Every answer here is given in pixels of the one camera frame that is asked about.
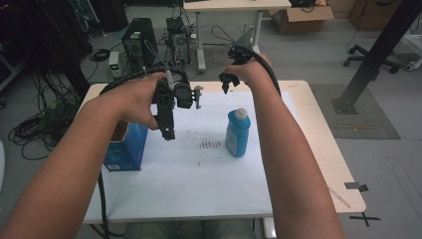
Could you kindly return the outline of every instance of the wrist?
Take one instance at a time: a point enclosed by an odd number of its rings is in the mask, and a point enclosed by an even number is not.
[[[273,81],[267,73],[265,75],[262,75],[261,77],[257,77],[256,79],[254,79],[254,81],[248,82],[248,86],[254,94],[270,94],[271,92],[278,93]]]
[[[114,101],[107,101],[102,96],[89,100],[81,111],[88,112],[93,118],[117,124],[122,119],[122,107]]]

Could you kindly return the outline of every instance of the table leg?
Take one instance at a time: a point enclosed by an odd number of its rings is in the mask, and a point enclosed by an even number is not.
[[[205,66],[205,56],[204,56],[204,46],[202,44],[202,36],[201,36],[201,26],[200,26],[200,12],[196,12],[196,56],[198,59],[198,71],[200,73],[204,73],[206,70]]]
[[[255,16],[255,30],[254,38],[252,39],[252,50],[256,53],[260,53],[260,48],[258,47],[258,37],[260,36],[261,30],[261,21],[263,19],[263,11],[259,10]]]

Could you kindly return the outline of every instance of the plastic bottle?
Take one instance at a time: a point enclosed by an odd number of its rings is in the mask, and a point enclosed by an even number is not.
[[[237,109],[228,114],[229,124],[226,130],[226,147],[235,157],[245,154],[248,145],[249,127],[251,120],[245,109]]]

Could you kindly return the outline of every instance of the tabletop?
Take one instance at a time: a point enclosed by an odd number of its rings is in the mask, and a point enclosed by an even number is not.
[[[109,221],[272,216],[249,88],[241,84],[224,95],[219,82],[191,85],[204,87],[202,109],[174,110],[175,140],[165,141],[159,131],[150,131],[141,171],[108,172],[103,167]],[[359,191],[344,186],[353,177],[309,85],[304,81],[280,81],[280,85],[316,156],[336,212],[364,211]],[[85,101],[104,86],[91,86]],[[247,152],[241,158],[232,157],[224,146],[227,113],[236,108],[245,108],[252,121]],[[98,188],[84,222],[101,222]]]
[[[186,11],[267,10],[291,7],[289,0],[208,0],[183,3]]]

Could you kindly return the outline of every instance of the cardboard box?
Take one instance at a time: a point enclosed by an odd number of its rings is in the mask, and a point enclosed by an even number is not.
[[[357,0],[327,0],[332,12],[351,12]]]
[[[148,128],[134,122],[119,122],[105,154],[109,171],[140,170]]]
[[[331,7],[315,6],[281,10],[273,15],[272,22],[279,33],[309,33],[319,32],[327,19],[334,19]]]
[[[357,0],[350,23],[359,31],[381,31],[401,4],[401,0]]]
[[[263,12],[263,17],[273,17],[280,9],[269,9]]]
[[[335,19],[348,19],[350,17],[351,11],[348,12],[333,12]]]

